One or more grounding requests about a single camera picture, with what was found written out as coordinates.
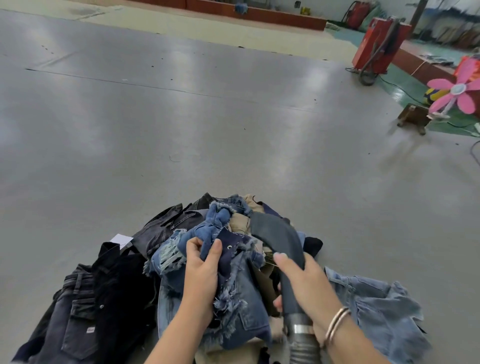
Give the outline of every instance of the pile of clothes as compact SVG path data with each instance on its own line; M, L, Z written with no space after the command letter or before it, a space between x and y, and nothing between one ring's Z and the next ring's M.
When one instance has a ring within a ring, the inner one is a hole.
M252 212L272 214L291 224L254 196L216 198L206 193L183 207L160 212L126 246L103 243L98 259L79 264L41 318L14 361L35 364L121 364L155 326L161 337L183 294L186 242L203 241L205 259L213 241L222 241L214 319L199 352L232 350L251 342L271 344L283 338L280 274L273 252L250 234ZM303 250L316 256L323 242L297 233ZM411 363L430 345L417 326L420 306L398 283L345 277L325 268L341 302L393 363ZM195 357L208 362L208 356Z

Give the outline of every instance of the fan blade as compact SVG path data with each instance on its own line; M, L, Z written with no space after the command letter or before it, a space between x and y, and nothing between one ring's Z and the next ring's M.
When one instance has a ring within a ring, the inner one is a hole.
M469 94L463 93L458 96L456 104L460 110L466 114L473 114L475 112L475 102Z
M450 90L453 87L453 83L444 78L435 78L427 83L430 88L436 88L437 90Z
M452 94L446 94L445 96L442 96L439 98L437 101L435 101L432 106L428 109L428 112L435 112L440 110L442 107L444 107L448 102L453 99L454 96Z
M480 78L477 78L476 80L467 84L467 91L475 91L475 90L480 90Z
M463 61L463 63L460 65L460 69L458 70L458 75L456 76L456 83L466 83L475 71L476 64L477 60L471 57Z

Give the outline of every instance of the red machine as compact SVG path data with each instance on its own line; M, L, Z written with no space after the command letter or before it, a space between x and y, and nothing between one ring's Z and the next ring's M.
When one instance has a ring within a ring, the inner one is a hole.
M350 29L358 29L363 22L363 19L365 19L365 17L368 15L369 11L369 2L354 1L343 16L344 18L347 17L345 23Z
M397 18L372 19L352 61L362 84L372 85L377 75L387 72L410 28L410 25L401 23Z

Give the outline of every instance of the vacuum hose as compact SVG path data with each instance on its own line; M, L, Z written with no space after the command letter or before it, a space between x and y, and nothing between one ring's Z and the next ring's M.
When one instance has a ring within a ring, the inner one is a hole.
M359 80L360 80L360 83L364 86L371 86L375 83L375 78L377 77L377 75L373 73L373 69L371 69L370 71L367 71L367 68L369 68L371 66L373 61L378 56L378 54L385 49L386 44L389 41L391 41L390 38L392 37L394 31L396 31L398 26L400 25L400 19L395 18L395 17L390 17L389 19L393 19L393 22L390 25L390 28L388 28L388 32L385 36L384 41L381 43L381 45L377 49L375 49L375 47L373 47L372 56L365 63L363 68L360 70Z
M305 257L295 229L274 215L253 212L252 235L273 252L285 253L305 268ZM280 274L283 305L283 330L290 346L290 364L321 364L320 345L313 332L313 322L298 304L287 276Z

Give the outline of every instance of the person's left hand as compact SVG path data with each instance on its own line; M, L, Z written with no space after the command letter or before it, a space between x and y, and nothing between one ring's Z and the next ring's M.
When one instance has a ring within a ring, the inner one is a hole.
M203 319L205 328L213 318L213 300L218 282L218 260L222 255L222 242L215 239L205 261L200 259L203 242L199 238L187 241L187 264L183 286L182 305L194 310Z

